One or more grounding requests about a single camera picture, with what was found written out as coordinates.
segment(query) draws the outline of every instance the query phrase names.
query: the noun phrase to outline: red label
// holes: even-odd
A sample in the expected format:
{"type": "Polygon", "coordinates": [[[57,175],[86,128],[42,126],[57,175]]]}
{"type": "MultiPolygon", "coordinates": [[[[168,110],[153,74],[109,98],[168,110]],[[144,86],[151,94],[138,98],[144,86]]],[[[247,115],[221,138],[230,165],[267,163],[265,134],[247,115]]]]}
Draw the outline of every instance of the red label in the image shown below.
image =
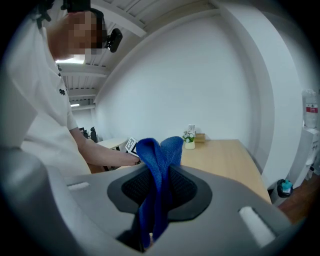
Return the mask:
{"type": "Polygon", "coordinates": [[[318,108],[317,107],[306,107],[306,111],[310,113],[318,113],[318,108]]]}

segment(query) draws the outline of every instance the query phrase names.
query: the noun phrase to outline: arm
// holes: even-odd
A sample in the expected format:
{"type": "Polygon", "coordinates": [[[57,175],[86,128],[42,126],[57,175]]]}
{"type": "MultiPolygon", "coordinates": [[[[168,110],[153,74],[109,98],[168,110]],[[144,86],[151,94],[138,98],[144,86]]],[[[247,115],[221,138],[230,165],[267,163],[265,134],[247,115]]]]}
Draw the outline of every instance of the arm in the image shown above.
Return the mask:
{"type": "Polygon", "coordinates": [[[91,139],[86,139],[76,127],[70,130],[80,154],[84,160],[96,166],[134,166],[139,158],[132,154],[112,150],[95,143],[91,139]]]}

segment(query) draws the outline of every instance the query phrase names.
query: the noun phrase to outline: floor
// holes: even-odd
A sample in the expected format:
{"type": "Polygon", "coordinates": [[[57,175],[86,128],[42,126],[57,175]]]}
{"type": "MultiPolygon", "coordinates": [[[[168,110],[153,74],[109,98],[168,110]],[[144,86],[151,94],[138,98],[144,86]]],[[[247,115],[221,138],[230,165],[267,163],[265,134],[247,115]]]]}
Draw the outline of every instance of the floor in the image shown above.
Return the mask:
{"type": "Polygon", "coordinates": [[[313,174],[311,179],[304,180],[301,186],[293,190],[292,195],[285,200],[279,209],[295,224],[307,217],[310,208],[320,193],[320,176],[313,174]]]}

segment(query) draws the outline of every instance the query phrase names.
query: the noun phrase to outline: hand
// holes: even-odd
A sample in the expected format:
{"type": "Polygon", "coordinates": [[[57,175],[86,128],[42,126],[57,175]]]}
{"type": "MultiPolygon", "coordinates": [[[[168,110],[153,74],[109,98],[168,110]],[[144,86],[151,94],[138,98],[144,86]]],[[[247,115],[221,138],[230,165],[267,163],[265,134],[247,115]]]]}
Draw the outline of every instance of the hand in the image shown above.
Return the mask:
{"type": "Polygon", "coordinates": [[[129,166],[135,166],[138,162],[140,162],[140,158],[134,156],[133,154],[127,153],[127,160],[129,162],[129,166]]]}

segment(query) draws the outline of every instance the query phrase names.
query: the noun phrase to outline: water bottle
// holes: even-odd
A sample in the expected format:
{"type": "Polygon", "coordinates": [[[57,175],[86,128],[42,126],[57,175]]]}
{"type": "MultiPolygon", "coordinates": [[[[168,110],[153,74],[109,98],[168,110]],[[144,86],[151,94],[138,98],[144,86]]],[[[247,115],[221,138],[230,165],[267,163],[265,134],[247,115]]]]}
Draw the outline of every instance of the water bottle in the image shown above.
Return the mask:
{"type": "Polygon", "coordinates": [[[293,184],[288,179],[279,179],[270,195],[271,203],[278,207],[293,193],[293,184]]]}
{"type": "Polygon", "coordinates": [[[318,101],[314,90],[305,89],[302,91],[303,98],[303,120],[308,128],[315,128],[318,120],[318,101]]]}

